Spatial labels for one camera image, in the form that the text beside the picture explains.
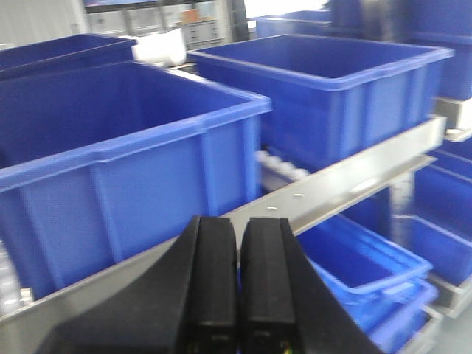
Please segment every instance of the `stacked blue bin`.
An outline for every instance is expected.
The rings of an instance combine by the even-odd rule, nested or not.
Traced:
[[[191,55],[202,76],[270,97],[263,144],[319,170],[425,122],[452,51],[281,35]]]
[[[0,52],[0,80],[133,60],[135,40],[73,35]]]
[[[423,280],[429,262],[341,216],[298,239],[337,300],[385,353],[396,353],[424,325],[422,308],[437,295]]]
[[[472,161],[442,150],[416,173],[409,233],[403,246],[431,262],[432,273],[459,286],[472,275]],[[344,214],[388,235],[388,198],[371,197]]]
[[[472,1],[409,0],[409,11],[414,43],[456,52],[445,62],[439,95],[472,98]]]
[[[254,18],[258,38],[273,35],[329,35],[330,10],[296,11]]]
[[[409,37],[407,0],[330,0],[333,34],[400,41]]]
[[[128,62],[3,80],[0,102],[1,239],[36,298],[259,195],[265,97]]]
[[[469,0],[384,1],[383,6],[404,3],[408,21],[399,21],[407,41],[453,49],[445,62],[439,95],[456,100],[472,97],[472,2]],[[362,36],[364,17],[361,0],[332,0],[333,27],[338,35]]]

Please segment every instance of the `aluminum shelf frame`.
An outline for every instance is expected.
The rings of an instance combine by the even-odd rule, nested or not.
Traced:
[[[445,139],[463,142],[472,136],[472,98],[466,101],[438,97],[436,114],[447,117]]]
[[[224,216],[233,222],[238,245],[250,217],[289,218],[297,235],[395,183],[399,176],[430,164],[435,159],[424,153],[441,145],[444,129],[445,117],[433,117]],[[53,327],[123,289],[156,262],[173,241],[0,318],[0,353],[33,354]]]

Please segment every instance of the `white wall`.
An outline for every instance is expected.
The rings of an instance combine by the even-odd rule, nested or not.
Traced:
[[[244,0],[248,18],[280,15],[302,10],[318,10],[327,0]]]
[[[0,0],[0,43],[20,46],[84,32],[82,0]]]

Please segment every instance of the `blue storage crate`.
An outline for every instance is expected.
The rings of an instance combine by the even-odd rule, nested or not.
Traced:
[[[472,160],[472,139],[467,139],[464,142],[448,142],[445,140],[441,150]]]
[[[408,340],[424,327],[426,314],[423,312],[423,306],[436,298],[436,288],[427,282],[420,282],[418,294],[410,302],[395,309],[368,331],[367,335],[386,354],[398,353]]]
[[[409,245],[453,285],[472,274],[472,179],[429,166],[416,174],[415,222]]]
[[[472,180],[472,161],[465,157],[457,156],[443,150],[434,150],[429,153],[437,158],[435,166],[442,167],[453,173],[457,173]]]
[[[344,210],[342,214],[366,229],[383,236],[389,235],[391,215],[389,198],[389,191],[382,190]]]
[[[452,51],[281,35],[191,55],[204,77],[270,97],[263,143],[318,170],[427,120]]]
[[[330,0],[334,27],[362,28],[361,0]]]
[[[472,35],[471,0],[409,0],[408,3],[413,31]]]
[[[472,274],[471,237],[461,237],[431,221],[437,220],[427,215],[412,217],[408,249],[431,262],[433,273],[459,286]]]
[[[341,216],[298,240],[337,300],[364,331],[417,294],[431,264]]]
[[[73,35],[0,52],[0,80],[133,60],[134,39]]]
[[[407,0],[383,0],[367,4],[362,0],[330,0],[333,26],[365,31],[376,38],[390,34],[403,39],[408,37],[410,27],[406,2]]]
[[[423,46],[443,46],[455,51],[453,58],[444,62],[438,95],[456,100],[472,97],[472,35],[444,35],[413,33],[412,43]]]
[[[297,11],[283,15],[256,17],[256,32],[258,38],[273,35],[329,35],[330,11]]]
[[[130,62],[0,82],[0,238],[37,298],[259,195],[269,100],[183,75]]]

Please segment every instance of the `metal shelf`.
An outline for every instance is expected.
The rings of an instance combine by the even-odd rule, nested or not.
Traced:
[[[430,274],[429,281],[439,291],[434,308],[448,317],[457,318],[472,304],[472,276],[460,286],[449,284],[445,280]]]
[[[438,97],[436,114],[448,119],[445,139],[463,142],[472,136],[472,99],[459,101]]]
[[[444,319],[443,315],[432,308],[425,308],[424,313],[427,315],[428,321],[398,354],[426,354],[436,345],[436,338]]]
[[[224,216],[233,222],[238,245],[250,217],[288,218],[297,235],[395,183],[404,173],[434,161],[424,153],[441,145],[444,128],[445,118],[434,117]],[[156,262],[172,242],[1,318],[0,353],[33,354],[54,326],[123,289]]]
[[[238,245],[250,217],[288,218],[298,235],[388,187],[404,173],[425,167],[435,158],[423,154],[441,145],[444,124],[444,117],[434,117],[229,212],[224,216],[233,222]]]

